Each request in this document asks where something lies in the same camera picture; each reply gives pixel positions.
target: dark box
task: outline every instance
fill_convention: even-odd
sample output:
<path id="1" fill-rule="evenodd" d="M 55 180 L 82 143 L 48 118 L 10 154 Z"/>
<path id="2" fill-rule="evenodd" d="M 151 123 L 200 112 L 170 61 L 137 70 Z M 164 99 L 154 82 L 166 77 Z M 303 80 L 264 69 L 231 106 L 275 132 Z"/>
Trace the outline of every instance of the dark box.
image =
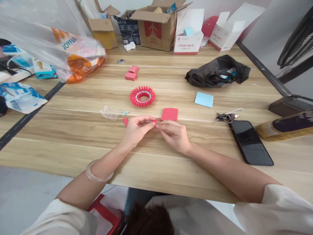
<path id="1" fill-rule="evenodd" d="M 124 45 L 134 42 L 136 45 L 140 45 L 139 29 L 137 20 L 127 20 L 126 15 L 132 12 L 132 10 L 127 10 L 121 16 L 114 16 L 120 28 L 122 39 Z"/>

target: keychain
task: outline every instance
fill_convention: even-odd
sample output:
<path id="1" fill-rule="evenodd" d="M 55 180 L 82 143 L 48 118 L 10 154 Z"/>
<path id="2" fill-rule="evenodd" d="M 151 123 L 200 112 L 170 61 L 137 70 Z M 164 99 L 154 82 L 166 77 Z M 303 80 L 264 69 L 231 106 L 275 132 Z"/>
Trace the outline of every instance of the keychain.
<path id="1" fill-rule="evenodd" d="M 238 109 L 235 109 L 233 111 L 230 111 L 228 113 L 223 113 L 223 114 L 219 114 L 218 112 L 216 112 L 218 116 L 216 117 L 215 121 L 225 121 L 228 123 L 232 123 L 232 121 L 234 121 L 235 118 L 240 117 L 240 114 L 236 114 L 236 113 L 239 113 L 241 111 L 242 111 L 242 108 L 238 108 Z"/>

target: black phone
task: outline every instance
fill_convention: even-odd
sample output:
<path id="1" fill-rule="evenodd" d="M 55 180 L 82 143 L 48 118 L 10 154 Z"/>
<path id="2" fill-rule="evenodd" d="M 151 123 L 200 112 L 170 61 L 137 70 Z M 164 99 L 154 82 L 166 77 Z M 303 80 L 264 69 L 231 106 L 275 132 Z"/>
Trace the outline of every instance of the black phone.
<path id="1" fill-rule="evenodd" d="M 274 162 L 249 121 L 229 123 L 244 161 L 250 165 L 273 166 Z"/>

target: wooden table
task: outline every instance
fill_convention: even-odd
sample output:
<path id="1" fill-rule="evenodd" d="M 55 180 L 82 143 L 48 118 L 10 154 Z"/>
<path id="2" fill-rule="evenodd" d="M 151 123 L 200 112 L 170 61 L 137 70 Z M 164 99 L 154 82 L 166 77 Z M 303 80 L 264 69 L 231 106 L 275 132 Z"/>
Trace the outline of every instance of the wooden table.
<path id="1" fill-rule="evenodd" d="M 184 79 L 190 69 L 225 54 L 252 68 L 247 81 L 214 89 L 194 87 Z M 117 64 L 118 59 L 126 63 Z M 124 79 L 131 65 L 140 67 L 135 82 Z M 128 99 L 139 85 L 151 86 L 156 93 L 155 102 L 147 108 L 134 107 Z M 212 109 L 194 103 L 197 91 L 214 95 Z M 126 117 L 152 115 L 158 119 L 163 108 L 178 108 L 178 122 L 186 125 L 191 141 L 243 161 L 228 125 L 214 122 L 215 111 L 243 108 L 239 120 L 255 126 L 278 117 L 267 107 L 279 98 L 279 92 L 237 46 L 221 53 L 205 47 L 196 56 L 174 56 L 140 46 L 127 52 L 120 46 L 109 50 L 107 63 L 88 80 L 66 84 L 4 147 L 0 165 L 77 176 L 124 135 L 124 117 L 116 121 L 104 118 L 99 113 L 104 105 L 130 111 Z M 311 136 L 264 144 L 275 166 L 256 168 L 313 202 Z M 223 202 L 239 200 L 193 160 L 171 149 L 155 130 L 124 159 L 110 183 Z"/>

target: white sleeve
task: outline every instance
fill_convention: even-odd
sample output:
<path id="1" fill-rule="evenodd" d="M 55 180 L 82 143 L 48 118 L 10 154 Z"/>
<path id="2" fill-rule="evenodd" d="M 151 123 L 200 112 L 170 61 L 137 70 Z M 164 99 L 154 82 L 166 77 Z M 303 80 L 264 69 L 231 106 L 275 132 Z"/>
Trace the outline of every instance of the white sleeve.
<path id="1" fill-rule="evenodd" d="M 313 234 L 313 206 L 282 185 L 268 184 L 262 203 L 237 203 L 234 212 L 248 235 Z"/>
<path id="2" fill-rule="evenodd" d="M 55 199 L 35 223 L 21 234 L 94 235 L 96 230 L 97 218 L 93 214 Z"/>

